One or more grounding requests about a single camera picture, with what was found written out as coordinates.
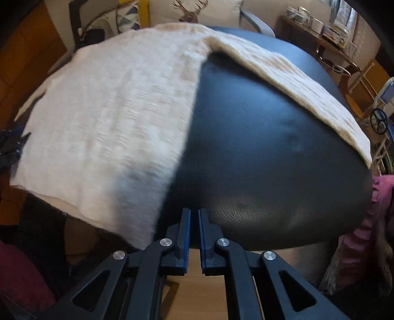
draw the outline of deer print pillow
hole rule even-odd
[[[150,0],[151,27],[167,22],[240,27],[242,0]]]

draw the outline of black leather cushion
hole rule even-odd
[[[342,104],[335,83],[298,47],[218,28],[279,52]],[[372,195],[365,163],[331,128],[223,54],[203,65],[186,149],[158,222],[205,207],[249,250],[294,247],[355,228]]]

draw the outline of deer head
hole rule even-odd
[[[208,0],[198,0],[198,2],[196,3],[198,8],[194,8],[194,11],[187,10],[182,4],[182,0],[175,0],[173,2],[174,8],[179,9],[183,13],[183,17],[179,19],[180,22],[198,23],[197,16],[208,5]]]

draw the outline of gray armrest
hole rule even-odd
[[[275,38],[275,33],[272,31],[272,29],[250,11],[241,9],[241,17],[244,17],[245,20],[249,22],[258,33]]]

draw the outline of white towel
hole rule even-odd
[[[282,55],[173,23],[83,48],[47,81],[11,183],[145,248],[184,149],[201,65],[217,51],[329,125],[370,167],[369,140],[352,115]]]

